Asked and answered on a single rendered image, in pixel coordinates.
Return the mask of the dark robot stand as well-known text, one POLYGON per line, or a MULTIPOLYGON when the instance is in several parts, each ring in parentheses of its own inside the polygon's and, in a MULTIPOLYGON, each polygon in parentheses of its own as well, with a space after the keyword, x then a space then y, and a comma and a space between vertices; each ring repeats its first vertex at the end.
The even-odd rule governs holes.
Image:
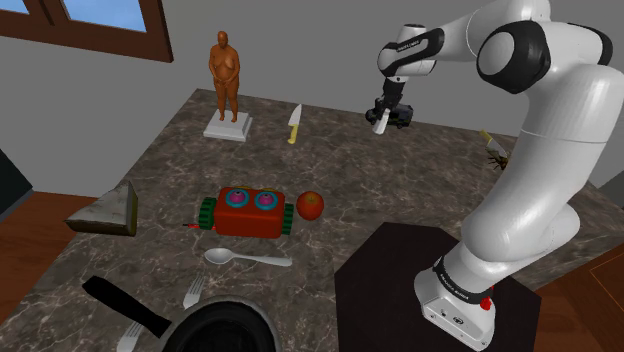
MULTIPOLYGON (((425 320, 413 281, 457 244, 440 228, 382 224, 335 273, 339 352, 474 352, 425 320)), ((493 342, 534 352, 541 298, 512 278, 495 285, 493 342)))

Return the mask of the silver spoon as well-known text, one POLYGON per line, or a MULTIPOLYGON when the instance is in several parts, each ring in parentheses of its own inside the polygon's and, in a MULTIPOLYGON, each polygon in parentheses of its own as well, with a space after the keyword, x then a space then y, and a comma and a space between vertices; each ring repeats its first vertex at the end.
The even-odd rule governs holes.
POLYGON ((213 264, 226 264, 232 259, 245 259, 252 260, 259 263, 265 263, 280 267, 289 267, 292 265, 292 260, 289 258, 278 258, 269 256, 251 256, 235 253, 227 248, 212 248, 204 253, 204 257, 210 263, 213 264))

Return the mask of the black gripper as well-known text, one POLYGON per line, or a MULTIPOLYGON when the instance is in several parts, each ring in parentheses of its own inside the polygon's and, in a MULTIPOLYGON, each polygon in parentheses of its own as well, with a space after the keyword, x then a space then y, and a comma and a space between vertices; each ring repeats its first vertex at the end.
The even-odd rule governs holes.
POLYGON ((372 131, 377 135, 383 135, 388 124, 391 110, 393 110, 402 99, 404 81, 394 81, 386 78, 383 84, 383 94, 375 100, 375 110, 383 112, 381 118, 373 125, 372 131))

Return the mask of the dark toy car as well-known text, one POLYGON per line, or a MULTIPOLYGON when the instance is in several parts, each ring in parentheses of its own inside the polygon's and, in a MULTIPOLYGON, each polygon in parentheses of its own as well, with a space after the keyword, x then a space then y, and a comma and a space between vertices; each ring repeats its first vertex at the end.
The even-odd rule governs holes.
MULTIPOLYGON (((382 118, 382 113, 385 109, 377 104, 374 108, 369 109, 365 113, 365 118, 370 122, 371 125, 374 125, 378 120, 382 118)), ((389 114, 388 125, 396 126, 398 129, 403 127, 408 127, 411 123, 413 117, 413 108, 410 105, 404 105, 399 103, 396 107, 394 107, 389 114)))

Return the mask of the grey stone wedge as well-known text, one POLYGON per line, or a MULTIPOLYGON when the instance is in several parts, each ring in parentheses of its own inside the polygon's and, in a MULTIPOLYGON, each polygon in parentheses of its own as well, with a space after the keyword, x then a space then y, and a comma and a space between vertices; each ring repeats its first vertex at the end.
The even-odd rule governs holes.
POLYGON ((76 232, 133 237, 137 216, 138 196, 132 183, 124 181, 64 222, 76 232))

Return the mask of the red toy robot green wheels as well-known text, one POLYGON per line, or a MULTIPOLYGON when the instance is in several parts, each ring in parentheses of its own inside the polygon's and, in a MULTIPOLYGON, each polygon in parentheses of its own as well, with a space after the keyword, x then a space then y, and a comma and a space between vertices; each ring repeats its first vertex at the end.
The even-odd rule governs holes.
POLYGON ((223 236, 277 239, 291 233, 293 217, 294 205, 275 189, 225 187, 218 197, 204 198, 197 222, 185 227, 223 236))

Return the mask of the black frying pan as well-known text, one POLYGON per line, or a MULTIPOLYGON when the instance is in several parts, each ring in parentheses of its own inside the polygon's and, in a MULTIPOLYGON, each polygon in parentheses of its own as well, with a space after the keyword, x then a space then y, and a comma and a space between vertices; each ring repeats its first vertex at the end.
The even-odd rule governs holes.
POLYGON ((241 296, 213 296, 168 320, 104 278, 89 278, 83 289, 159 338, 160 352, 282 352, 268 314, 241 296))

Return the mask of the orange figure on white base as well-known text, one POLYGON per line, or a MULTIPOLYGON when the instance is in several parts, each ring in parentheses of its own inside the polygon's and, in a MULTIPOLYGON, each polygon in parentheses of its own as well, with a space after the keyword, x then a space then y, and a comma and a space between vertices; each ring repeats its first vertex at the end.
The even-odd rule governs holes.
POLYGON ((245 142, 252 118, 239 111, 240 60, 224 31, 210 50, 209 68, 217 95, 217 110, 203 131, 204 137, 245 142))

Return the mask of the silver fork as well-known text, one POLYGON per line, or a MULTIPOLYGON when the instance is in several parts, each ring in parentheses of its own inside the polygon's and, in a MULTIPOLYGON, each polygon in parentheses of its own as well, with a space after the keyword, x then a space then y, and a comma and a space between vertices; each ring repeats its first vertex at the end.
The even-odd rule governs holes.
POLYGON ((133 322, 119 339, 116 352, 133 352, 143 329, 140 323, 133 322))
POLYGON ((199 302, 203 290, 204 280, 205 278, 202 274, 198 274, 193 280, 183 299, 184 309, 188 309, 199 302))

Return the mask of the red apple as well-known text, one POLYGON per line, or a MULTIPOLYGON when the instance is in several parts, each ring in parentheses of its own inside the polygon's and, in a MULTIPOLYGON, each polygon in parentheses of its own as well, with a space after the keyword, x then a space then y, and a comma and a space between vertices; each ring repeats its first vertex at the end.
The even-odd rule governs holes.
POLYGON ((301 218, 313 221, 321 216, 324 210, 324 200, 320 194, 306 191, 298 197, 296 209, 301 218))

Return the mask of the brown framed window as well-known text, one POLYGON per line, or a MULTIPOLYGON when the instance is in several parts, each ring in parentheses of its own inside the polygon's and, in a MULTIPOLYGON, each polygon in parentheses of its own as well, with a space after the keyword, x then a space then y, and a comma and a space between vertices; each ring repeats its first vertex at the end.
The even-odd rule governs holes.
POLYGON ((145 29, 72 19, 62 0, 20 0, 25 12, 0 9, 0 36, 171 63, 162 0, 138 0, 145 29))

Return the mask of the yellow handled kitchen knife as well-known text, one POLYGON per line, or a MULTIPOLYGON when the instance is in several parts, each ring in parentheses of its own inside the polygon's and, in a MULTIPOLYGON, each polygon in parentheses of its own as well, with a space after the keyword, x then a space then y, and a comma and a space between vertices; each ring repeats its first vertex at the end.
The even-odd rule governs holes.
POLYGON ((485 150, 495 160, 507 160, 508 154, 504 148, 485 130, 480 130, 479 134, 486 140, 485 150))
POLYGON ((299 104, 293 111, 288 121, 288 126, 291 128, 290 137, 287 142, 289 144, 294 144, 296 142, 300 118, 302 113, 302 105, 299 104))

